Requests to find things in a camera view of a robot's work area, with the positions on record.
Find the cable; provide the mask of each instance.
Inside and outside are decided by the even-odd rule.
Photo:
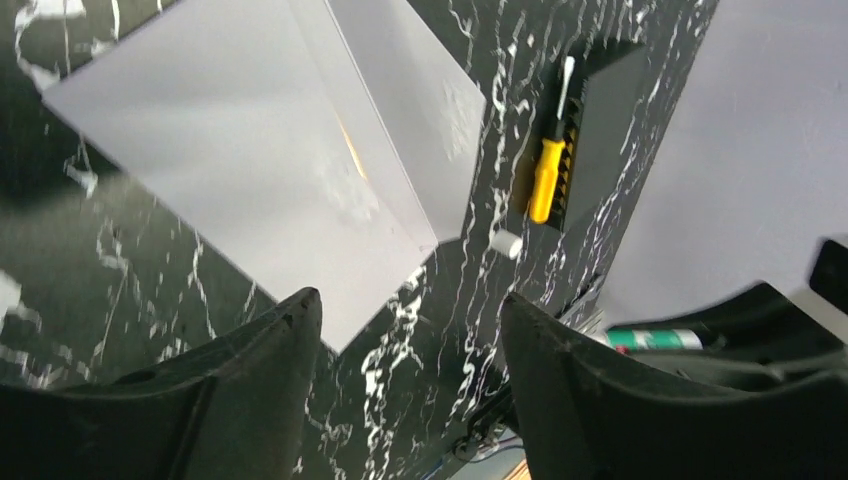
[[[506,452],[507,450],[519,450],[519,449],[524,450],[524,445],[510,445],[508,447],[499,448],[499,449],[495,450],[493,453],[486,455],[483,458],[476,459],[476,460],[475,459],[471,459],[471,460],[459,459],[459,460],[463,463],[472,463],[472,464],[473,463],[482,463],[482,462],[485,462],[486,460],[488,460],[492,457],[495,457],[497,455],[500,455],[503,452]]]
[[[503,440],[495,440],[495,442],[492,443],[491,448],[510,447],[512,446],[512,444],[521,445],[521,437],[519,437],[518,435],[513,435]]]
[[[424,476],[421,477],[421,480],[430,480],[433,478],[433,476],[436,475],[436,472],[438,472],[444,464],[444,457],[442,457],[438,462],[436,462],[436,465],[429,472],[425,473]]]

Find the black plastic part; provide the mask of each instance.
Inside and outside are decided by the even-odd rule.
[[[290,478],[320,332],[320,297],[304,289],[112,385],[0,386],[0,478]]]
[[[630,329],[692,330],[708,350],[720,351],[722,358],[759,364],[801,360],[845,348],[839,338],[763,282],[697,312],[616,325],[610,331]]]
[[[762,321],[750,310],[737,319]],[[844,369],[750,393],[644,365],[515,295],[501,322],[534,480],[848,478]]]
[[[572,125],[577,130],[572,167],[565,196],[555,202],[564,208],[554,208],[547,225],[567,232],[615,190],[627,163],[621,149],[646,65],[643,45],[614,39],[597,42],[585,60],[577,56],[567,108],[567,130]]]
[[[848,248],[830,239],[822,243],[810,288],[848,315]]]
[[[550,126],[548,126],[547,135],[545,138],[554,142],[561,142],[565,139],[565,122],[554,118]]]

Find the green marker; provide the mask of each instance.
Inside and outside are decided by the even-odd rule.
[[[610,330],[591,335],[610,348],[627,350],[702,350],[701,339],[692,330]]]

